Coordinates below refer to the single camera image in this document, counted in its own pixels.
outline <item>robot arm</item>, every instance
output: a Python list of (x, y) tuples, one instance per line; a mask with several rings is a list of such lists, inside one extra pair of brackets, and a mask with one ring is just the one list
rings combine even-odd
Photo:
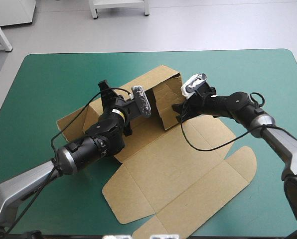
[(125, 147), (123, 134), (132, 134), (131, 120), (150, 117), (150, 105), (141, 86), (132, 87), (129, 100), (117, 95), (106, 81), (100, 82), (99, 87), (103, 114), (85, 136), (57, 150), (57, 170), (52, 161), (47, 161), (0, 183), (0, 236), (15, 221), (19, 205), (45, 184), (51, 172), (49, 182), (62, 174), (75, 174), (102, 157), (116, 155)]
[(235, 92), (230, 96), (219, 96), (214, 87), (206, 82), (205, 74), (192, 76), (182, 87), (186, 101), (173, 105), (180, 115), (178, 122), (204, 114), (214, 117), (234, 119), (250, 131), (256, 138), (263, 138), (285, 163), (282, 173), (284, 190), (293, 213), (297, 219), (297, 139), (275, 125), (272, 116), (266, 113), (252, 97), (244, 92)]

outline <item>black cable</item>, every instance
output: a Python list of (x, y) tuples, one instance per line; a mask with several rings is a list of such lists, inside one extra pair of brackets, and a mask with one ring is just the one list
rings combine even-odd
[[(117, 87), (112, 87), (112, 88), (107, 88), (104, 89), (102, 91), (100, 91), (99, 93), (97, 93), (94, 97), (91, 98), (91, 100), (89, 100), (89, 102), (82, 108), (82, 110), (60, 131), (58, 132), (52, 139), (51, 139), (51, 147), (53, 149), (54, 152), (54, 158), (55, 158), (55, 163), (58, 162), (57, 159), (57, 153), (56, 153), (56, 149), (54, 147), (54, 140), (61, 134), (63, 133), (69, 126), (70, 124), (72, 124), (79, 116), (80, 114), (86, 109), (86, 107), (101, 93), (108, 91), (108, 90), (121, 90), (124, 91), (126, 93), (128, 93), (129, 95), (131, 94), (129, 91), (122, 89), (122, 88), (117, 88)], [(47, 178), (45, 179), (45, 181), (43, 182), (43, 184), (41, 185), (41, 187), (39, 188), (39, 190), (35, 193), (35, 195), (33, 196), (33, 198), (31, 199), (31, 201), (28, 203), (28, 205), (23, 209), (23, 211), (21, 212), (21, 214), (16, 218), (16, 220), (12, 223), (12, 225), (9, 227), (9, 229), (6, 231), (6, 233), (3, 235), (3, 237), (1, 239), (4, 239), (6, 236), (9, 235), (9, 233), (11, 232), (11, 230), (17, 225), (17, 223), (20, 221), (20, 219), (23, 217), (23, 215), (28, 211), (28, 209), (31, 207), (31, 205), (34, 203), (34, 201), (36, 200), (36, 198), (39, 196), (39, 194), (41, 193), (41, 191), (43, 190), (43, 188), (49, 183), (49, 180), (51, 179), (51, 176), (53, 174), (53, 172), (55, 171), (55, 167), (53, 167), (53, 169), (51, 170), (51, 172), (48, 174)]]
[(217, 149), (222, 148), (222, 147), (224, 147), (224, 146), (226, 146), (226, 145), (228, 145), (228, 144), (230, 144), (230, 143), (232, 143), (232, 142), (234, 142), (234, 141), (239, 140), (240, 138), (246, 136), (247, 134), (251, 133), (252, 131), (254, 131), (254, 130), (258, 129), (258, 128), (262, 128), (262, 130), (261, 130), (261, 136), (262, 136), (262, 131), (263, 131), (263, 129), (265, 129), (265, 128), (274, 128), (274, 129), (282, 130), (283, 132), (285, 132), (286, 134), (288, 134), (290, 137), (292, 137), (293, 139), (297, 140), (296, 137), (294, 137), (291, 133), (289, 133), (287, 130), (285, 130), (285, 129), (281, 128), (281, 127), (275, 126), (275, 125), (273, 125), (273, 124), (263, 124), (263, 125), (256, 126), (256, 127), (252, 128), (252, 129), (246, 131), (246, 132), (243, 133), (242, 135), (240, 135), (240, 136), (238, 136), (238, 137), (232, 139), (231, 141), (226, 142), (226, 143), (224, 143), (224, 144), (222, 144), (222, 145), (220, 145), (220, 146), (217, 146), (217, 147), (215, 147), (215, 148), (210, 148), (210, 149), (200, 149), (200, 148), (195, 147), (191, 142), (189, 142), (189, 140), (188, 140), (188, 138), (187, 138), (187, 136), (186, 136), (186, 134), (185, 134), (185, 132), (184, 132), (184, 128), (183, 128), (183, 114), (184, 114), (184, 108), (185, 108), (185, 104), (186, 104), (186, 103), (187, 103), (187, 101), (185, 101), (185, 102), (183, 103), (182, 112), (181, 112), (181, 115), (180, 115), (180, 128), (181, 128), (181, 130), (182, 130), (182, 133), (183, 133), (183, 136), (184, 136), (186, 142), (189, 144), (189, 146), (191, 146), (193, 149), (195, 149), (195, 150), (197, 150), (197, 151), (210, 152), (210, 151), (217, 150)]

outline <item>brown cardboard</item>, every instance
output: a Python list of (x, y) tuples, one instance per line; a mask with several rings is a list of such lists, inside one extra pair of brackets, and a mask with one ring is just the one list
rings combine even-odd
[[(116, 155), (120, 162), (162, 136), (166, 129), (176, 125), (176, 113), (172, 110), (171, 105), (181, 103), (184, 100), (180, 91), (182, 85), (180, 73), (164, 65), (135, 78), (121, 88), (131, 91), (131, 87), (135, 85), (142, 85), (145, 89), (152, 107), (152, 116), (148, 119), (137, 118), (131, 122), (133, 135), (124, 137), (127, 147)], [(125, 99), (129, 98), (127, 93), (117, 92), (123, 95)], [(59, 119), (57, 121), (59, 129), (62, 129), (78, 111)], [(73, 141), (83, 136), (84, 132), (98, 120), (102, 112), (101, 99), (90, 103), (85, 112), (64, 131), (63, 135), (66, 140)]]
[[(142, 85), (152, 116), (132, 121), (133, 135), (116, 158), (122, 166), (103, 188), (103, 195), (118, 221), (126, 224), (153, 215), (134, 232), (135, 239), (152, 234), (179, 234), (186, 238), (236, 196), (253, 179), (256, 157), (242, 147), (228, 159), (231, 144), (211, 152), (192, 149), (177, 125), (172, 104), (181, 103), (180, 74), (159, 66), (125, 84)], [(60, 119), (61, 129), (78, 111)], [(83, 135), (102, 113), (101, 100), (92, 102), (64, 136)], [(202, 116), (183, 124), (192, 144), (199, 148), (221, 145), (235, 136), (220, 119)]]

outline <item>green table mat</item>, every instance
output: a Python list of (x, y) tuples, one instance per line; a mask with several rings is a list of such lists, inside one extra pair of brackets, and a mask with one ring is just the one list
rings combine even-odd
[[(53, 156), (49, 142), (58, 131), (56, 120), (84, 105), (97, 93), (99, 81), (118, 87), (160, 64), (180, 71), (183, 80), (206, 73), (220, 95), (260, 92), (264, 109), (297, 137), (297, 63), (285, 49), (33, 54), (24, 59), (0, 110), (0, 182)], [(245, 131), (231, 119), (223, 122), (236, 135)], [(63, 144), (58, 139), (56, 145)], [(284, 164), (262, 139), (250, 135), (229, 154), (243, 145), (251, 146), (257, 157), (253, 182), (194, 235), (285, 236), (297, 228), (283, 192)], [(119, 166), (104, 158), (56, 180), (13, 232), (131, 234), (149, 217), (121, 225), (102, 196), (102, 187)]]

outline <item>white cabinet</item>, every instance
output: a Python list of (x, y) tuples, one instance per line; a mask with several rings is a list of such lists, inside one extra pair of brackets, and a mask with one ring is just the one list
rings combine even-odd
[(0, 26), (32, 22), (35, 0), (0, 0)]
[(144, 7), (145, 15), (149, 15), (149, 0), (89, 0), (93, 18), (98, 18), (98, 9), (115, 7)]

